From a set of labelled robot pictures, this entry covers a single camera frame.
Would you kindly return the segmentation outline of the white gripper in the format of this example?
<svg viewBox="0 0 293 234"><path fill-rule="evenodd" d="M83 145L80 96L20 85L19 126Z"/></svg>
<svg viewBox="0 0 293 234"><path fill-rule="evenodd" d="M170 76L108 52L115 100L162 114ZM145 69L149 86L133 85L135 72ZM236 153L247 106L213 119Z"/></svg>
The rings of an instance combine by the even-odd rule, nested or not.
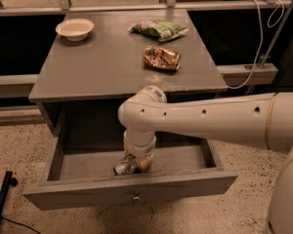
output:
<svg viewBox="0 0 293 234"><path fill-rule="evenodd" d="M147 173L153 160L156 144L155 132L132 132L126 130L123 135L125 160L133 162L136 158L140 173Z"/></svg>

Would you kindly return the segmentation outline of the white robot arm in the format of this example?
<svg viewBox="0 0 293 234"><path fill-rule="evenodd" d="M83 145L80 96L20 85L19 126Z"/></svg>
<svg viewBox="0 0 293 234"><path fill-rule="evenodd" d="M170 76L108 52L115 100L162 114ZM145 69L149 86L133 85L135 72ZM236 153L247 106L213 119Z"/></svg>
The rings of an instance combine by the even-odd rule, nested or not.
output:
<svg viewBox="0 0 293 234"><path fill-rule="evenodd" d="M265 234L293 234L293 93L169 103L163 91L147 86L121 104L118 119L125 149L138 157L153 151L157 132L285 152Z"/></svg>

